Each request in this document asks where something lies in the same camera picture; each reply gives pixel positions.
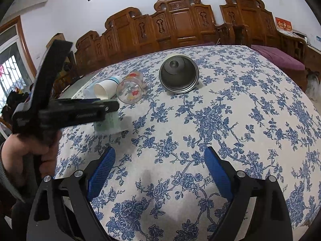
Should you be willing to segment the person's left hand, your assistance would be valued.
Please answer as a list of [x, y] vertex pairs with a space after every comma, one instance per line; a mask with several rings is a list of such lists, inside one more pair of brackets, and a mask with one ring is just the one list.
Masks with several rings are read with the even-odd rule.
[[57, 131], [53, 144], [47, 146], [35, 137], [23, 137], [18, 134], [10, 135], [3, 144], [1, 160], [13, 184], [20, 187], [25, 183], [23, 158], [28, 154], [40, 156], [41, 164], [39, 171], [42, 177], [47, 175], [54, 176], [61, 136], [61, 131]]

